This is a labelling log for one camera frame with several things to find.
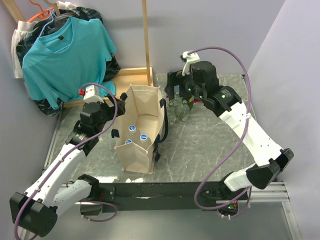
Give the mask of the clear bottle green cap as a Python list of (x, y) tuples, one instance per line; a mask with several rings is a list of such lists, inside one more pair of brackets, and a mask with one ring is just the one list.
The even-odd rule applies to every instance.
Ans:
[(176, 118), (179, 122), (186, 122), (189, 117), (189, 113), (190, 108), (188, 105), (188, 101), (184, 99), (178, 107)]
[(176, 91), (174, 93), (174, 105), (176, 107), (178, 107), (181, 104), (181, 97), (180, 97), (180, 93), (178, 91)]
[(177, 117), (177, 103), (176, 101), (170, 100), (167, 107), (168, 121), (174, 123)]

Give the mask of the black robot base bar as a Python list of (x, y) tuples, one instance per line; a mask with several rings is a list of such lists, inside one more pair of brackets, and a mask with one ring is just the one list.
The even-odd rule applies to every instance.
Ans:
[[(199, 185), (199, 182), (101, 183), (100, 196), (92, 200), (114, 204), (119, 211), (197, 209), (194, 195)], [(215, 207), (242, 191), (232, 192), (218, 181), (208, 181), (197, 200), (204, 207)]]

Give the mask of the beige canvas tote bag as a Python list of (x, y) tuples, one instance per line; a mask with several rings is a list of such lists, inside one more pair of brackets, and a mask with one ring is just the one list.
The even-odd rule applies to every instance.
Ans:
[[(125, 113), (116, 118), (111, 136), (115, 140), (115, 151), (123, 171), (152, 174), (155, 160), (159, 159), (157, 143), (165, 120), (166, 101), (159, 87), (131, 85), (121, 96), (125, 102)], [(138, 139), (129, 144), (128, 127), (135, 125)], [(150, 146), (140, 146), (140, 135), (147, 134)]]

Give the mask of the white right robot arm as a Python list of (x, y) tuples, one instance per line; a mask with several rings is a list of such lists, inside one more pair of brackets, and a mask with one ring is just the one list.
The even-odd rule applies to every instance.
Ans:
[(216, 67), (209, 61), (191, 64), (188, 74), (182, 70), (168, 72), (165, 92), (170, 99), (175, 98), (176, 86), (181, 97), (201, 100), (236, 133), (253, 156), (254, 164), (221, 180), (219, 193), (222, 198), (231, 199), (238, 190), (251, 186), (265, 189), (293, 159), (293, 151), (282, 148), (267, 135), (238, 93), (219, 83)]

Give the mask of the green glass bottle yellow label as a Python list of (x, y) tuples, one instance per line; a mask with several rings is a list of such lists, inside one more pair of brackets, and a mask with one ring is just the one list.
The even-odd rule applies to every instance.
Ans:
[(194, 97), (192, 96), (192, 97), (186, 99), (186, 101), (187, 101), (187, 105), (188, 105), (188, 107), (189, 107), (189, 110), (191, 111), (192, 108), (193, 108), (193, 106), (194, 106), (195, 99), (194, 99)]

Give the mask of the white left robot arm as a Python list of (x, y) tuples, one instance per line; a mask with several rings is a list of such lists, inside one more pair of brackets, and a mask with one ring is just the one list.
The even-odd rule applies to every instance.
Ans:
[(55, 226), (58, 217), (77, 202), (89, 202), (98, 206), (113, 204), (103, 201), (99, 180), (87, 174), (81, 175), (71, 186), (61, 190), (62, 184), (84, 160), (106, 130), (105, 124), (113, 124), (116, 117), (125, 113), (125, 101), (109, 97), (113, 106), (104, 100), (85, 103), (80, 119), (65, 140), (55, 160), (24, 193), (15, 192), (9, 200), (14, 237), (20, 239), (18, 228), (36, 237), (46, 236)]

